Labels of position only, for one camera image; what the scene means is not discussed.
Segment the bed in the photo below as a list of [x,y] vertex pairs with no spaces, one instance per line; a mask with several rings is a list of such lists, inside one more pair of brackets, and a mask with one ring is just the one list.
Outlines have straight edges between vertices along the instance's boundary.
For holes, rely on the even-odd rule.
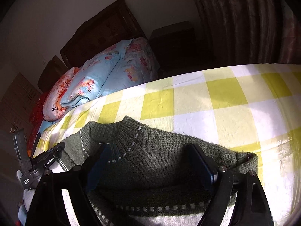
[[[80,77],[80,71],[83,71],[84,68],[86,69],[94,64],[96,66],[96,62],[99,63],[97,70],[91,71],[98,72],[101,75],[108,65],[108,62],[101,61],[97,58],[97,55],[101,57],[102,54],[107,53],[108,55],[106,55],[105,58],[110,58],[113,57],[115,53],[119,55],[122,54],[120,51],[119,53],[118,51],[111,52],[108,51],[108,49],[123,41],[130,42],[125,51],[125,55],[115,60],[112,69],[107,72],[107,75],[103,75],[103,81],[100,82],[97,87],[92,86],[96,94],[91,97],[91,90],[87,89],[90,92],[87,93],[89,98],[87,98],[86,101],[128,87],[157,80],[159,64],[142,29],[127,7],[125,0],[115,1],[97,15],[84,22],[61,49],[61,56],[67,67],[61,62],[65,68],[59,70],[60,67],[57,64],[59,63],[57,60],[60,60],[56,56],[54,59],[57,60],[52,59],[49,64],[47,64],[39,79],[39,86],[44,92],[50,91],[50,93],[46,101],[44,100],[45,102],[43,101],[42,103],[43,115],[41,108],[35,110],[33,113],[33,115],[42,117],[40,121],[35,123],[36,126],[32,130],[30,139],[28,140],[28,150],[34,149],[34,141],[37,137],[38,130],[41,130],[40,127],[43,118],[51,124],[50,122],[56,121],[64,115],[65,110],[61,109],[62,103],[60,103],[60,100],[64,94],[67,94],[66,88],[71,88],[68,84],[71,84],[71,81],[74,82],[76,77]],[[76,103],[75,105],[70,104],[64,107],[68,111],[70,108],[79,104],[80,103]]]
[[[88,121],[112,123],[125,115],[151,127],[255,152],[275,225],[283,225],[297,206],[301,195],[301,66],[210,69],[100,97],[47,128],[35,156],[78,132]],[[223,225],[229,219],[225,216]],[[156,224],[155,218],[141,220]]]

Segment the ribbed neckline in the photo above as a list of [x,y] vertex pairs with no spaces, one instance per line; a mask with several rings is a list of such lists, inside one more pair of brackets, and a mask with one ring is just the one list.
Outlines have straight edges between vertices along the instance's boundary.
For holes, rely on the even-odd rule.
[[134,148],[135,140],[142,127],[143,124],[140,122],[125,116],[122,121],[116,123],[100,124],[90,121],[81,129],[81,132],[85,133],[86,138],[89,137],[97,143],[115,144],[118,149],[117,156],[124,157],[129,150]]

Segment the brown curtain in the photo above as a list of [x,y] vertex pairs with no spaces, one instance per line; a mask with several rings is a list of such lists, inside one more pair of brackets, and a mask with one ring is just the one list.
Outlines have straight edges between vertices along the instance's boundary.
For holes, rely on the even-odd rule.
[[220,66],[300,63],[301,26],[283,0],[195,0]]

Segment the nightstand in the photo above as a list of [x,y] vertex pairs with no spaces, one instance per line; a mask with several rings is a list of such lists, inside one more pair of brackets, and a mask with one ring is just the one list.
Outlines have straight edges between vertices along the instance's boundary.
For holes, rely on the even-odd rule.
[[154,30],[149,44],[164,71],[199,62],[195,30],[189,21]]

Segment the white wall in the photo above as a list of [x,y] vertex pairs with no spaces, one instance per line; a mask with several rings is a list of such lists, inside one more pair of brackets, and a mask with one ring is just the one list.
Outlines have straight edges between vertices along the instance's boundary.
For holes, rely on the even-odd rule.
[[[38,89],[44,67],[86,20],[115,0],[16,0],[0,24],[10,62]],[[125,0],[147,37],[166,25],[200,19],[193,0]]]

